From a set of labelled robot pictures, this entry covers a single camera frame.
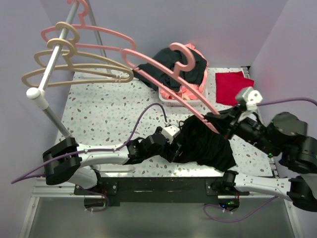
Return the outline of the black shorts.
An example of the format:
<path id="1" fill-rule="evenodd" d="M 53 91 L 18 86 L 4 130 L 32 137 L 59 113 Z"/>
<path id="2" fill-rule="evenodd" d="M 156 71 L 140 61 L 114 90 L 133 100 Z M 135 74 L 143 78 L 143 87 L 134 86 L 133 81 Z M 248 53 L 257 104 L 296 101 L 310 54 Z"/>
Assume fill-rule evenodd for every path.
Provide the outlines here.
<path id="1" fill-rule="evenodd" d="M 174 163 L 191 163 L 214 167 L 224 172 L 236 165 L 229 140 L 210 130 L 196 116 L 179 122 L 180 133 L 175 142 L 180 145 Z"/>

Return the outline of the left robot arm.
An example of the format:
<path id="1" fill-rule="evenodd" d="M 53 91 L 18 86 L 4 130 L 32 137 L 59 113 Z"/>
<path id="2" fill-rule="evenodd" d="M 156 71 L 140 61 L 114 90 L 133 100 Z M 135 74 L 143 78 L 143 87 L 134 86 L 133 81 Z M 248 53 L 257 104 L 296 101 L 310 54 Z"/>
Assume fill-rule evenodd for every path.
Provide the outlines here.
<path id="1" fill-rule="evenodd" d="M 89 146 L 79 144 L 69 137 L 43 153 L 47 185 L 70 182 L 85 188 L 91 194 L 98 194 L 103 188 L 97 165 L 140 164 L 153 156 L 175 158 L 180 145 L 174 143 L 180 128 L 175 125 L 157 127 L 154 134 L 141 139 L 130 140 L 125 144 L 112 146 Z"/>

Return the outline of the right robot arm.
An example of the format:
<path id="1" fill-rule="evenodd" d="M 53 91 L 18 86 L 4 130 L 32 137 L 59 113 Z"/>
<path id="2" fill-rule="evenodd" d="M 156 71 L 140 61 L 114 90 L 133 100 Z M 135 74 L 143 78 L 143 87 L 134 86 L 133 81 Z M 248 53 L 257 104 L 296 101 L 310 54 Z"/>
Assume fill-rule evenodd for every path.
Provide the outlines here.
<path id="1" fill-rule="evenodd" d="M 213 184 L 227 195 L 257 192 L 291 201 L 299 209 L 317 210 L 317 140 L 307 135 L 308 124 L 289 112 L 277 114 L 268 126 L 243 113 L 237 105 L 218 115 L 204 118 L 226 139 L 236 135 L 272 158 L 280 155 L 279 163 L 296 172 L 295 178 L 264 178 L 227 170 Z"/>

